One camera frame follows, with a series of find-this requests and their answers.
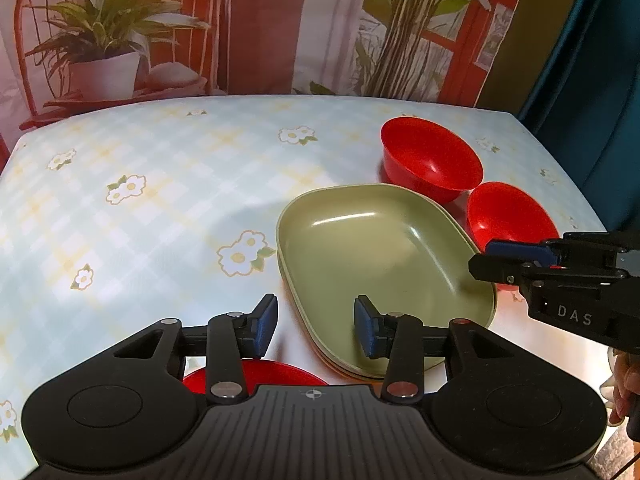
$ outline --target tray rim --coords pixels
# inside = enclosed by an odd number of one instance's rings
[[[352,188],[352,187],[391,187],[391,188],[396,188],[398,190],[401,190],[402,192],[405,193],[409,193],[412,195],[415,195],[417,197],[420,197],[422,200],[424,200],[425,202],[429,203],[430,205],[434,206],[441,214],[443,214],[445,216],[445,218],[449,221],[450,224],[453,225],[453,227],[460,233],[460,235],[462,235],[463,240],[466,242],[466,244],[469,246],[469,248],[475,253],[475,254],[479,254],[480,250],[478,249],[478,246],[476,246],[475,242],[471,239],[471,237],[467,234],[467,232],[464,230],[464,228],[458,223],[456,222],[456,220],[453,218],[453,216],[446,210],[444,209],[443,206],[441,206],[440,204],[438,204],[437,202],[433,201],[432,199],[430,199],[427,196],[424,196],[423,194],[420,194],[418,192],[415,192],[411,189],[407,189],[405,187],[402,186],[396,186],[395,184],[386,184],[384,182],[377,182],[374,184],[343,184],[340,186],[328,186],[328,187],[320,187],[318,189],[312,189],[310,191],[304,192],[300,195],[298,195],[297,197],[295,197],[293,200],[291,200],[285,207],[284,209],[281,211],[280,216],[278,217],[278,222],[276,223],[276,248],[277,248],[277,257],[278,257],[278,266],[280,267],[280,273],[283,275],[283,279],[285,282],[285,286],[289,289],[289,293],[291,294],[291,297],[293,298],[294,304],[296,305],[296,311],[297,314],[300,316],[300,319],[302,320],[302,324],[304,325],[306,332],[308,333],[308,335],[311,337],[313,343],[314,343],[314,350],[316,350],[317,353],[321,354],[321,358],[323,358],[324,360],[329,360],[331,361],[332,365],[334,367],[337,367],[338,370],[346,373],[347,375],[354,377],[354,378],[358,378],[358,379],[375,379],[375,380],[380,380],[383,378],[382,375],[375,375],[372,374],[370,372],[366,372],[366,370],[362,370],[361,368],[357,368],[351,364],[348,363],[343,363],[342,361],[340,361],[338,359],[338,356],[335,355],[329,348],[327,348],[327,346],[322,343],[321,339],[318,337],[318,334],[316,333],[316,331],[311,327],[308,317],[306,316],[305,310],[302,307],[302,302],[300,301],[300,297],[298,296],[298,293],[296,291],[296,289],[293,287],[292,285],[292,279],[291,279],[291,275],[289,272],[289,267],[287,266],[287,262],[286,259],[284,257],[284,253],[282,251],[282,245],[280,243],[280,225],[282,223],[282,219],[284,218],[285,214],[287,213],[287,211],[299,200],[301,200],[302,198],[314,194],[314,193],[318,193],[321,191],[326,191],[329,189],[345,189],[345,188]],[[486,322],[485,325],[483,325],[485,328],[488,328],[491,323],[494,320],[495,317],[495,313],[497,310],[497,301],[498,301],[498,294],[497,294],[497,289],[495,286],[495,283],[491,284],[491,288],[492,288],[492,295],[493,295],[493,304],[492,304],[492,309],[491,309],[491,314]]]

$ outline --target ridged black surface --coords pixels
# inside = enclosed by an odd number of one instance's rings
[[[166,416],[171,417],[170,406]],[[28,479],[96,476],[44,465]],[[99,476],[102,480],[522,478],[464,462],[431,434],[417,410],[383,404],[368,386],[260,386],[240,405],[210,409],[188,440],[169,455],[135,470]],[[585,466],[527,478],[596,479]]]

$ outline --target black cable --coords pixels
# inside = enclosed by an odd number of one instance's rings
[[[640,451],[637,452],[636,456],[633,457],[631,460],[629,460],[629,462],[623,465],[622,468],[620,468],[619,471],[615,475],[613,475],[609,480],[616,480],[616,478],[618,478],[620,475],[622,475],[623,472],[629,469],[639,458],[640,458]]]

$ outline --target potted plant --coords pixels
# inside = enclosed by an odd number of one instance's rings
[[[149,60],[149,43],[173,43],[176,29],[208,28],[194,16],[177,12],[175,0],[84,0],[33,6],[59,17],[47,23],[60,31],[26,56],[43,54],[51,76],[69,66],[72,81],[87,101],[132,97],[141,56]]]

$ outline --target table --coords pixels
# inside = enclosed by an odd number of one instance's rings
[[[163,317],[204,324],[248,312],[273,292],[279,322],[267,357],[349,382],[316,356],[274,251],[263,252],[260,270],[225,248],[244,234],[275,249],[278,215],[297,195],[378,182],[380,126],[401,114],[459,134],[478,153],[485,181],[528,192],[559,232],[603,230],[544,147],[501,112],[331,96],[203,97],[100,110],[25,134],[0,177],[0,405],[9,413],[0,478],[21,478],[35,464],[20,409],[37,386]],[[464,200],[449,206],[460,221]],[[607,378],[603,346],[530,320],[517,293],[498,296],[492,330],[594,388]],[[432,390],[444,380],[442,367],[426,374]]]

